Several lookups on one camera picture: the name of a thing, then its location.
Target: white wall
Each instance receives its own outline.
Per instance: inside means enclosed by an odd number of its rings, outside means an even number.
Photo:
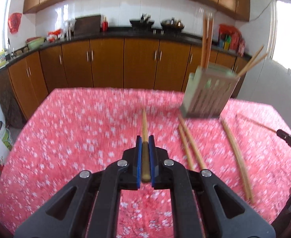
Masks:
[[[271,0],[250,0],[250,19],[257,18]],[[246,51],[254,54],[260,46],[267,52],[271,23],[271,5],[249,23],[236,22],[246,41]],[[266,59],[246,74],[238,99],[272,105],[291,128],[291,76],[286,69]]]
[[[151,19],[155,21],[154,27],[160,27],[162,20],[175,17],[182,20],[185,32],[201,35],[200,9],[216,12],[212,8],[190,0],[66,0],[36,14],[36,35],[45,36],[48,31],[59,28],[64,18],[102,14],[107,16],[109,26],[130,26],[129,19],[138,19],[142,13],[151,15]],[[217,12],[214,39],[218,38],[220,23],[235,25],[235,20]]]
[[[15,12],[23,13],[23,5],[24,0],[11,0],[9,16]],[[17,33],[11,34],[8,28],[8,38],[10,38],[11,48],[17,50],[25,46],[26,39],[30,37],[35,37],[35,14],[23,14]]]

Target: black countertop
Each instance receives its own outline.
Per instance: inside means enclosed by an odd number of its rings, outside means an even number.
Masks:
[[[189,44],[189,45],[196,45],[201,46],[202,45],[202,37],[191,35],[187,33],[179,33],[179,34],[172,34],[172,33],[164,33],[161,34],[161,29],[156,29],[156,33],[154,34],[153,31],[139,31],[139,30],[133,30],[130,27],[115,27],[115,28],[109,28],[107,32],[100,32],[100,33],[88,33],[85,35],[79,35],[79,36],[73,36],[71,39],[67,40],[57,40],[53,43],[44,43],[37,49],[28,51],[26,53],[23,53],[20,56],[17,56],[7,62],[4,66],[0,67],[0,71],[10,67],[11,65],[15,64],[16,62],[20,61],[21,59],[27,57],[28,55],[35,53],[40,50],[47,49],[49,47],[54,47],[62,44],[67,44],[70,42],[75,41],[81,41],[81,40],[87,40],[87,39],[100,39],[100,38],[148,38],[148,39],[159,39],[159,40],[168,40],[168,41],[174,41],[179,42],[183,44]],[[216,41],[212,41],[212,50],[219,51],[221,53],[239,56],[238,54],[224,50],[217,46]],[[243,56],[246,60],[250,60],[251,56],[248,54],[244,54]]]

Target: floral tablecloth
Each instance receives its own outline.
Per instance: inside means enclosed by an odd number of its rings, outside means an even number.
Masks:
[[[153,90],[53,91],[22,130],[2,171],[0,221],[14,233],[81,170],[100,171],[120,159],[141,135],[144,107],[156,146],[187,167],[178,133],[182,99],[182,93]],[[229,100],[222,112],[248,167],[252,207],[271,223],[289,197],[291,148],[237,113],[273,129],[291,130],[269,105]],[[196,119],[186,124],[207,167],[244,199],[240,171],[220,121]],[[170,201],[168,190],[153,190],[149,184],[122,191],[117,238],[173,236]]]

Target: metal rivet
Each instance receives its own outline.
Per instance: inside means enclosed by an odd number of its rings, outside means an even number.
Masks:
[[[210,177],[210,176],[212,176],[212,172],[211,172],[210,170],[204,169],[204,170],[202,171],[202,175],[203,175],[204,177]]]
[[[87,178],[87,177],[89,177],[89,175],[90,175],[90,172],[87,171],[87,170],[81,171],[80,174],[79,174],[79,176],[81,178]]]
[[[126,160],[123,160],[123,159],[121,159],[117,162],[118,166],[126,166],[127,164],[128,164],[128,162]]]
[[[166,160],[164,160],[164,164],[166,166],[172,166],[172,165],[174,165],[174,161],[172,159],[166,159]]]

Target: backsplash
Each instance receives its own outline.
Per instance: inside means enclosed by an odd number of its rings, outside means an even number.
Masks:
[[[235,25],[235,20],[215,9],[190,0],[66,0],[36,13],[37,36],[63,26],[64,20],[101,14],[108,18],[109,26],[130,26],[129,19],[138,19],[142,13],[151,15],[159,28],[160,22],[171,17],[181,19],[184,32],[202,35],[202,9],[215,14],[213,39],[218,38],[221,23]]]

